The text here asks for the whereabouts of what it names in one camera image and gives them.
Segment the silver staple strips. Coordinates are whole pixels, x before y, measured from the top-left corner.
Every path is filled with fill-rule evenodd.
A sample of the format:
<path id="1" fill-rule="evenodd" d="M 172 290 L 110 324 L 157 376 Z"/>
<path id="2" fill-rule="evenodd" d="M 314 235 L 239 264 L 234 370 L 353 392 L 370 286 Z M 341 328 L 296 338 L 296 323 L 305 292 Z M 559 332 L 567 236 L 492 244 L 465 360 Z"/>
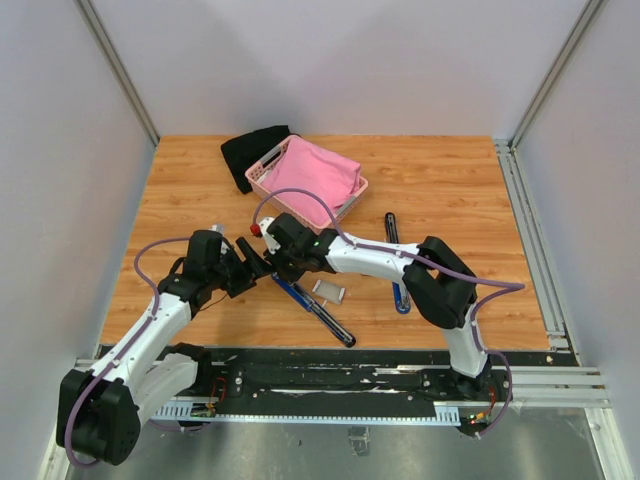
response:
<path id="1" fill-rule="evenodd" d="M 341 305 L 346 293 L 346 288 L 329 281 L 319 279 L 314 284 L 312 292 L 330 303 Z"/>

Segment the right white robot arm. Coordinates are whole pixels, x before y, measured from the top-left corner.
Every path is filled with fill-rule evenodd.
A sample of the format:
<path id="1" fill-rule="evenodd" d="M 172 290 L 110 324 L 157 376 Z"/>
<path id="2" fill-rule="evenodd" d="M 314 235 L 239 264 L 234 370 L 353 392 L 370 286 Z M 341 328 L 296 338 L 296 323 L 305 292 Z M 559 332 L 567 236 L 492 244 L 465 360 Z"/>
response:
<path id="1" fill-rule="evenodd" d="M 421 316 L 444 335 L 455 392 L 474 400 L 487 391 L 488 358 L 470 319 L 475 275 L 442 240 L 429 236 L 398 244 L 361 239 L 338 227 L 316 232 L 288 213 L 263 218 L 251 232 L 265 241 L 265 258 L 284 280 L 307 272 L 353 273 L 403 286 Z"/>

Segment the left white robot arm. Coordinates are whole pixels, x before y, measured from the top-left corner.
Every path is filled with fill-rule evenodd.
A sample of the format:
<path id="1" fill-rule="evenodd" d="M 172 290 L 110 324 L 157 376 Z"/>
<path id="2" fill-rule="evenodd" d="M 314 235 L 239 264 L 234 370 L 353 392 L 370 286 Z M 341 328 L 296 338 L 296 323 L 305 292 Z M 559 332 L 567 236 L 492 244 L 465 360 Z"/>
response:
<path id="1" fill-rule="evenodd" d="M 60 383 L 56 443 L 76 468 L 121 464 L 143 425 L 172 396 L 185 389 L 200 396 L 212 388 L 214 371 L 201 348 L 189 346 L 161 363 L 157 356 L 214 291 L 233 298 L 273 270 L 243 238 L 230 243 L 207 229 L 185 241 L 185 255 L 164 279 L 140 276 L 152 299 L 134 326 L 108 355 L 87 370 L 71 369 Z"/>

